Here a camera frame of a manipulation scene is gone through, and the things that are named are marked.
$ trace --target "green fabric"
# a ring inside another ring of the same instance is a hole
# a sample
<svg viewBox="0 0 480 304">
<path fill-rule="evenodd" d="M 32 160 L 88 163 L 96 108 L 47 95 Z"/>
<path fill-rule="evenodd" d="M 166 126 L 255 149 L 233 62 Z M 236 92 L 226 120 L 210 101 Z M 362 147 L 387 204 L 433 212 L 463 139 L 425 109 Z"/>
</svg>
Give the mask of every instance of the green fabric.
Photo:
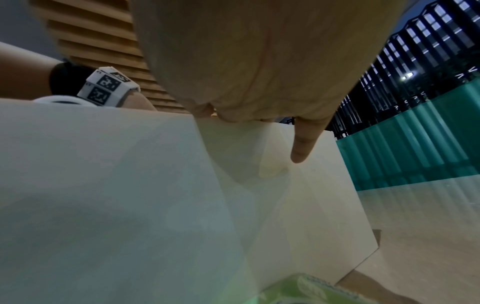
<svg viewBox="0 0 480 304">
<path fill-rule="evenodd" d="M 480 79 L 337 141 L 357 191 L 480 173 Z"/>
<path fill-rule="evenodd" d="M 374 304 L 306 274 L 292 275 L 243 304 Z"/>
</svg>

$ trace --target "green partition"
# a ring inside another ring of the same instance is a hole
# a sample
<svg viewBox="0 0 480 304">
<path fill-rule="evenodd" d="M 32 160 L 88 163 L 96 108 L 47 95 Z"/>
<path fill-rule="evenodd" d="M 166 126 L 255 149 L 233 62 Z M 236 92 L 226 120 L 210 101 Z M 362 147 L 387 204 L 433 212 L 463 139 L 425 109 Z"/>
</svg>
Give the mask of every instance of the green partition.
<svg viewBox="0 0 480 304">
<path fill-rule="evenodd" d="M 480 79 L 337 141 L 357 190 L 480 173 Z"/>
</svg>

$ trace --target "wooden slat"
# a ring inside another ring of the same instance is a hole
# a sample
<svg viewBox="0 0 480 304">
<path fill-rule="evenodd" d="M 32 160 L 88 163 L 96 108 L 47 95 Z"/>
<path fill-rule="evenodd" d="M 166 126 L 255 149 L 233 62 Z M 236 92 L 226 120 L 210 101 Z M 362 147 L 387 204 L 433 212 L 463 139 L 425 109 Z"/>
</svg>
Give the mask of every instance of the wooden slat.
<svg viewBox="0 0 480 304">
<path fill-rule="evenodd" d="M 147 98 L 159 98 L 159 99 L 166 99 L 166 100 L 175 100 L 172 96 L 170 96 L 166 92 L 162 93 L 162 92 L 159 92 L 159 91 L 153 91 L 153 90 L 148 90 L 147 89 L 147 90 L 142 90 L 141 93 L 144 94 L 145 97 L 147 97 Z"/>
<path fill-rule="evenodd" d="M 114 68 L 116 68 L 117 70 L 119 70 L 120 72 L 124 73 L 125 75 L 127 75 L 129 78 L 132 78 L 132 79 L 136 78 L 136 79 L 145 79 L 145 80 L 151 80 L 151 81 L 155 80 L 155 78 L 150 74 L 149 71 L 133 69 L 133 68 L 122 66 L 122 65 L 116 65 L 116 64 L 111 64 L 108 62 L 102 62 L 102 61 L 96 61 L 96 60 L 89 60 L 89 59 L 79 58 L 75 56 L 72 56 L 71 59 L 74 62 L 78 62 L 80 64 L 87 65 L 94 68 L 113 66 Z"/>
<path fill-rule="evenodd" d="M 82 10 L 86 10 L 99 15 L 111 17 L 117 20 L 132 23 L 132 16 L 128 10 L 101 3 L 92 0 L 53 0 L 62 4 L 66 4 L 72 7 L 76 7 Z"/>
<path fill-rule="evenodd" d="M 49 21 L 47 27 L 52 36 L 58 40 L 142 56 L 142 52 L 140 51 L 137 42 L 132 40 L 102 34 L 56 21 Z"/>
<path fill-rule="evenodd" d="M 75 56 L 89 60 L 103 61 L 111 64 L 148 70 L 147 64 L 143 61 L 143 58 L 139 56 L 107 51 L 63 40 L 58 41 L 58 47 L 61 52 L 67 56 Z"/>
<path fill-rule="evenodd" d="M 156 99 L 156 98 L 148 98 L 148 100 L 150 100 L 151 104 L 153 104 L 154 106 L 174 107 L 174 108 L 180 108 L 180 109 L 184 108 L 181 104 L 172 100 Z"/>
<path fill-rule="evenodd" d="M 145 81 L 142 79 L 137 79 L 137 78 L 131 78 L 133 81 L 138 83 L 142 89 L 146 90 L 153 90 L 153 91 L 159 91 L 163 93 L 167 93 L 164 88 L 162 88 L 159 84 L 157 84 L 155 81 Z"/>
<path fill-rule="evenodd" d="M 155 108 L 157 109 L 157 111 L 160 111 L 160 112 L 190 114 L 187 110 L 178 109 L 178 108 L 161 107 L 161 106 L 155 106 Z"/>
<path fill-rule="evenodd" d="M 31 0 L 37 15 L 68 25 L 136 41 L 133 25 L 110 17 L 76 9 L 51 0 Z"/>
</svg>

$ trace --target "floor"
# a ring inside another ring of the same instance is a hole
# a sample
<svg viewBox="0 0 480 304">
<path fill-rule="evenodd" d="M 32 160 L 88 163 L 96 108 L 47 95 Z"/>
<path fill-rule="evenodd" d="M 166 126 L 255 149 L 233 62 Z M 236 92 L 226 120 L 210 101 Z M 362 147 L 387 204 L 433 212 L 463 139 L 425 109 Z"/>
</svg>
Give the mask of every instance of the floor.
<svg viewBox="0 0 480 304">
<path fill-rule="evenodd" d="M 339 285 L 383 304 L 480 303 L 480 175 L 358 194 L 380 249 Z"/>
</svg>

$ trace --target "green package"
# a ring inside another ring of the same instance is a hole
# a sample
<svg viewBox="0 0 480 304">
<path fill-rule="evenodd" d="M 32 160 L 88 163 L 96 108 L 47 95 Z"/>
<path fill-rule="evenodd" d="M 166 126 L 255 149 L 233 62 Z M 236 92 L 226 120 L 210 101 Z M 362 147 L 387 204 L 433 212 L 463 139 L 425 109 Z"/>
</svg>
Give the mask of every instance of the green package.
<svg viewBox="0 0 480 304">
<path fill-rule="evenodd" d="M 243 304 L 376 304 L 307 274 L 292 275 Z"/>
</svg>

